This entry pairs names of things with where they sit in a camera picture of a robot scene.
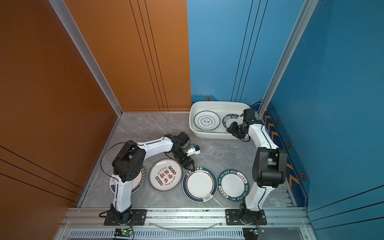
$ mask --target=metal vent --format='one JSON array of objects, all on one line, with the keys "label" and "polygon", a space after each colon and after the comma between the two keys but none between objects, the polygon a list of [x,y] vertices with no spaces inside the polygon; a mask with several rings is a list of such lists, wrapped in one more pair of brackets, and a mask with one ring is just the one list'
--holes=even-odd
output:
[{"label": "metal vent", "polygon": [[[205,231],[166,230],[160,228],[135,229],[135,240],[152,239],[244,239],[242,228],[211,228]],[[113,239],[114,228],[73,228],[69,239]]]},{"label": "metal vent", "polygon": [[105,230],[99,228],[73,228],[69,234],[69,239],[71,238],[108,238],[113,237],[114,229],[108,228]]}]

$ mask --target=ceramic plate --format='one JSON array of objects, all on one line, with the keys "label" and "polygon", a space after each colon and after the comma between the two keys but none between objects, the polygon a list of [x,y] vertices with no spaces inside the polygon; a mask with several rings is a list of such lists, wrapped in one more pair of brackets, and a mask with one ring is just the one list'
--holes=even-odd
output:
[{"label": "ceramic plate", "polygon": [[194,123],[199,130],[203,132],[210,132],[215,130],[220,125],[220,118],[214,112],[203,111],[196,114]]},{"label": "ceramic plate", "polygon": [[[144,167],[141,166],[139,175],[135,177],[135,179],[133,179],[132,193],[136,192],[141,187],[141,185],[143,185],[144,179],[145,179],[145,170],[144,170]],[[115,193],[116,185],[117,185],[116,179],[111,178],[109,180],[109,189],[113,193]]]},{"label": "ceramic plate", "polygon": [[218,177],[218,189],[226,199],[239,202],[248,195],[249,183],[238,170],[227,169]]},{"label": "ceramic plate", "polygon": [[181,180],[182,170],[178,162],[163,159],[157,162],[149,173],[149,182],[159,191],[168,191],[176,187]]},{"label": "ceramic plate", "polygon": [[226,115],[225,117],[223,117],[223,125],[226,129],[229,128],[229,126],[231,126],[231,124],[233,122],[236,122],[237,118],[239,117],[239,115],[237,114],[228,114]]},{"label": "ceramic plate", "polygon": [[217,190],[215,174],[206,167],[196,167],[196,171],[188,171],[183,178],[185,195],[195,202],[206,202],[213,198]]}]

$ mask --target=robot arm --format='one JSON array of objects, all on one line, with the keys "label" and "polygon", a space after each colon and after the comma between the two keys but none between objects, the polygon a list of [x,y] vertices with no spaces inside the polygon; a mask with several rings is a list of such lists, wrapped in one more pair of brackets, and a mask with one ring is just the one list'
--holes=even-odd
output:
[{"label": "robot arm", "polygon": [[268,194],[284,183],[288,154],[273,143],[262,120],[255,117],[255,110],[245,109],[239,122],[233,122],[227,132],[239,139],[244,139],[248,134],[257,148],[252,166],[254,183],[240,205],[240,218],[245,223],[252,223],[258,220]]},{"label": "robot arm", "polygon": [[184,132],[178,136],[170,134],[148,142],[127,141],[112,162],[113,173],[118,181],[111,212],[120,220],[127,223],[131,218],[131,192],[133,180],[139,175],[145,159],[163,152],[171,152],[180,165],[190,171],[195,171],[194,161],[190,155],[199,154],[198,145],[192,146],[184,152],[182,146],[189,141]]}]

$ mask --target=gray marble surface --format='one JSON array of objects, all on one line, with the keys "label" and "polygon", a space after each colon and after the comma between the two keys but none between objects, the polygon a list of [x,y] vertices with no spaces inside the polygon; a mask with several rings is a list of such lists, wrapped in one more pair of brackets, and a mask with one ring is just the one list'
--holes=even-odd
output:
[{"label": "gray marble surface", "polygon": [[[216,177],[226,169],[236,169],[242,172],[250,187],[252,181],[252,164],[256,154],[254,143],[240,140],[198,138],[189,128],[189,114],[186,113],[124,113],[120,118],[113,134],[109,147],[118,142],[133,140],[146,142],[161,138],[165,134],[178,135],[185,132],[191,143],[200,146],[201,153],[191,155],[196,166],[211,169]],[[123,144],[113,147],[103,158],[103,169],[112,174],[112,160]],[[161,192],[154,189],[148,181],[149,171],[161,159],[167,158],[165,154],[152,156],[144,161],[146,179],[143,185],[131,196],[134,207],[238,207],[239,202],[225,199],[217,190],[213,199],[198,203],[193,202],[183,192],[182,182],[175,188]],[[113,194],[109,189],[109,179],[98,167],[85,195],[81,207],[109,207]],[[264,203],[265,207],[291,206],[291,201],[286,193],[286,185],[280,185],[272,191]]]}]

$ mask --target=plate rim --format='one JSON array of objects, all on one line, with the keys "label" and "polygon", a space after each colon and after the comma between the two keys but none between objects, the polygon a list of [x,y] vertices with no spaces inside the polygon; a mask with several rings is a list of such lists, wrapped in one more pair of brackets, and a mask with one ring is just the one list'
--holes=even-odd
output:
[{"label": "plate rim", "polygon": [[197,127],[200,131],[203,131],[203,132],[212,132],[212,131],[216,130],[216,129],[220,126],[220,122],[219,122],[219,124],[217,125],[217,127],[215,127],[214,129],[211,129],[211,130],[201,129],[201,128],[199,128],[199,127],[196,125],[196,123],[195,123],[195,118],[196,118],[196,116],[197,116],[199,113],[202,113],[202,112],[211,112],[211,113],[214,113],[214,114],[217,115],[217,117],[218,117],[218,119],[219,119],[219,121],[220,121],[220,117],[219,117],[219,115],[218,115],[217,113],[212,112],[212,111],[209,111],[209,110],[205,110],[205,111],[198,112],[198,113],[193,117],[193,123],[195,124],[195,127]]},{"label": "plate rim", "polygon": [[[211,175],[211,177],[212,177],[212,179],[214,180],[214,190],[212,191],[212,193],[211,193],[211,195],[212,195],[212,198],[215,196],[215,194],[216,194],[216,192],[217,192],[217,189],[218,189],[218,180],[217,180],[217,177],[216,177],[216,175],[215,175],[215,173],[212,171],[212,170],[210,170],[209,168],[207,168],[207,167],[204,167],[204,166],[196,166],[195,167],[195,169],[196,170],[203,170],[203,169],[197,169],[198,167],[201,167],[201,168],[205,168],[205,169],[207,169],[207,170],[209,170],[211,173],[212,173],[212,175],[213,175],[213,177],[212,177],[212,175]],[[192,173],[192,171],[188,171],[188,172],[186,172],[185,174],[184,174],[184,177],[183,177],[183,192],[184,192],[184,194],[186,195],[186,197],[188,198],[188,199],[190,199],[190,200],[192,200],[192,201],[194,201],[194,202],[204,202],[204,201],[196,201],[196,200],[194,200],[194,199],[191,199],[188,195],[187,195],[187,193],[185,192],[186,191],[186,187],[187,187],[187,179],[188,179],[188,177],[190,176],[190,174],[187,176],[187,174],[190,172],[190,174]]]},{"label": "plate rim", "polygon": [[170,189],[167,189],[167,190],[159,190],[159,189],[157,189],[157,188],[155,188],[154,186],[153,186],[153,184],[152,184],[152,182],[151,182],[151,172],[152,172],[152,169],[153,169],[153,167],[154,166],[156,166],[156,164],[158,164],[159,162],[161,162],[161,161],[164,161],[164,160],[172,160],[172,161],[174,161],[175,163],[177,163],[179,166],[180,166],[180,169],[181,169],[181,176],[183,176],[183,168],[181,167],[181,165],[180,165],[180,163],[178,163],[177,161],[175,161],[175,160],[173,160],[173,159],[170,159],[170,158],[165,158],[165,159],[161,159],[160,161],[157,161],[153,166],[152,166],[152,168],[151,168],[151,170],[149,171],[149,183],[151,184],[151,186],[154,188],[154,189],[156,189],[157,191],[161,191],[161,192],[166,192],[166,191],[169,191],[169,190],[172,190],[172,189],[174,189],[179,183],[180,183],[180,181],[181,181],[181,178],[180,178],[180,180],[179,180],[179,182],[173,187],[173,188],[170,188]]},{"label": "plate rim", "polygon": [[[134,192],[136,192],[137,190],[139,190],[139,188],[144,184],[144,181],[145,181],[145,175],[146,175],[146,174],[145,174],[144,166],[141,166],[140,171],[142,172],[142,177],[141,177],[140,183],[139,183],[139,185],[138,185],[135,189],[132,189],[131,194],[134,193]],[[112,178],[113,176],[116,176],[116,175],[115,175],[115,174],[112,174],[111,177],[109,178],[109,182],[111,182],[111,178]],[[112,191],[112,185],[111,185],[111,184],[109,184],[109,189],[111,190],[111,192],[112,192],[113,194],[115,193],[114,191]]]},{"label": "plate rim", "polygon": [[249,181],[248,181],[248,178],[247,178],[242,172],[240,172],[239,170],[230,168],[230,169],[226,169],[226,170],[222,171],[222,172],[220,173],[218,179],[217,179],[217,184],[218,184],[217,188],[218,188],[219,186],[222,186],[221,181],[223,180],[223,177],[224,177],[224,176],[226,176],[226,175],[228,175],[228,174],[234,174],[233,172],[228,172],[228,173],[224,174],[226,171],[231,171],[231,170],[232,170],[232,171],[236,171],[236,172],[242,174],[242,175],[245,177],[245,179],[247,180],[247,183],[244,183],[244,182],[243,182],[243,184],[244,184],[244,191],[243,191],[243,193],[240,194],[239,197],[231,197],[231,196],[229,196],[229,195],[227,194],[227,195],[228,195],[228,198],[226,198],[226,197],[223,195],[223,193],[222,193],[221,191],[219,191],[219,192],[220,192],[220,194],[221,194],[225,199],[228,199],[228,200],[230,200],[230,201],[232,201],[232,202],[241,202],[246,196],[248,196],[249,191],[250,191],[250,187],[249,187]]},{"label": "plate rim", "polygon": [[226,118],[227,116],[229,116],[229,115],[237,115],[237,114],[235,114],[235,113],[230,113],[230,114],[227,114],[227,115],[225,115],[224,117],[223,117],[223,119],[221,120],[221,123],[223,124],[223,126],[226,128],[226,129],[228,129],[228,127],[226,127],[226,124],[225,124],[225,122],[224,122],[224,118]]}]

